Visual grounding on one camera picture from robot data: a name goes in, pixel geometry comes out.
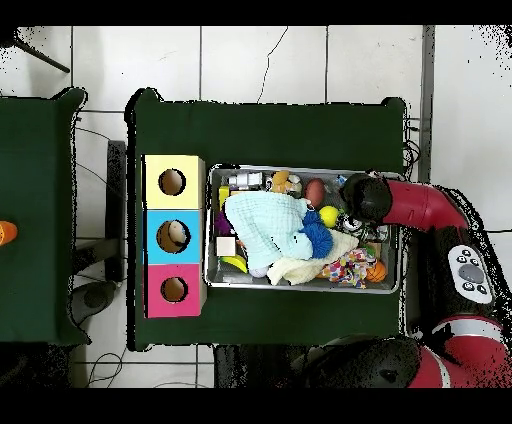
pink box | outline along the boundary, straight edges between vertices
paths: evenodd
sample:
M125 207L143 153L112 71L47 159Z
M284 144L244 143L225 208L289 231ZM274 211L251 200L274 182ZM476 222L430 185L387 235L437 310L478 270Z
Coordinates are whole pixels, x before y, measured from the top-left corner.
M168 278L181 278L185 288L182 300L169 302L163 297L162 284ZM206 300L206 284L199 264L148 265L147 318L196 317Z

yellow ball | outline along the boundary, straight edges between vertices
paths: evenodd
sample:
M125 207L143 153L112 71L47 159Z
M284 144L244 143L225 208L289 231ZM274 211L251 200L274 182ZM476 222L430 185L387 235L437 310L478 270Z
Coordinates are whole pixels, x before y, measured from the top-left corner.
M340 212L334 206L324 206L318 213L320 214L320 218L322 218L324 225L327 228L332 228L336 225L336 219Z

metal tray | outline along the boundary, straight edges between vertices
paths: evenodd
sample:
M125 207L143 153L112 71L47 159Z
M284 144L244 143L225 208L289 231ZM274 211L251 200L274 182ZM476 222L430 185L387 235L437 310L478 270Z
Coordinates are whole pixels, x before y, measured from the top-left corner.
M271 285L267 278L255 278L245 274L232 265L221 262L215 255L215 232L213 222L215 213L218 212L218 192L221 185L228 183L228 177L247 172L263 172L264 177L275 171L289 170L290 173L300 177L302 187L312 178L321 178L327 185L330 193L326 193L322 205L341 207L341 199L338 194L339 184L336 182L338 175L348 178L350 175L361 171L330 170L266 167L251 165L224 165L218 164L210 168L208 172L208 189L206 190L206 228L205 228L205 260L204 278L212 287L269 289L269 290L299 290L299 291L326 291L349 292L361 294L391 294L398 289L401 276L402 258L402 231L398 226L391 226L390 237L382 243L381 260L387 267L388 274L380 283L367 283L366 288L338 286L326 279L315 278L305 284L290 285L287 280L281 279L275 286ZM386 178L402 179L399 174L381 172Z

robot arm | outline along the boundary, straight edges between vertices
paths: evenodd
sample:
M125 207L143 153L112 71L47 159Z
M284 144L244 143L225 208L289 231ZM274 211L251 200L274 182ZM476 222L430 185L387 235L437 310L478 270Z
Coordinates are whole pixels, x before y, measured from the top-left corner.
M323 357L322 367L329 357L350 367L335 368L343 368L341 373L322 372L322 380L315 377L317 362L310 368L310 381L318 387L333 381L338 387L512 387L510 356L495 314L495 287L456 199L429 185L368 174L348 178L340 195L354 219L419 230L418 281L426 336L424 343L398 337L337 349ZM494 255L492 247L484 248Z

green table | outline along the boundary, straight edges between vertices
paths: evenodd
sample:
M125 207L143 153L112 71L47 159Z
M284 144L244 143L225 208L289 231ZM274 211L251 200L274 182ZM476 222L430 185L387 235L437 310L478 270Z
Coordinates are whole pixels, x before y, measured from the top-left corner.
M73 176L70 133L85 92L0 99L0 341L87 343L71 322Z
M229 105L163 102L139 90L126 107L132 195L129 234L142 238L141 154L190 154L215 163L402 172L403 115L397 98L382 105ZM399 291L391 295L209 288L200 317L146 319L142 251L130 243L130 348L147 344L276 343L315 345L353 333L398 331Z

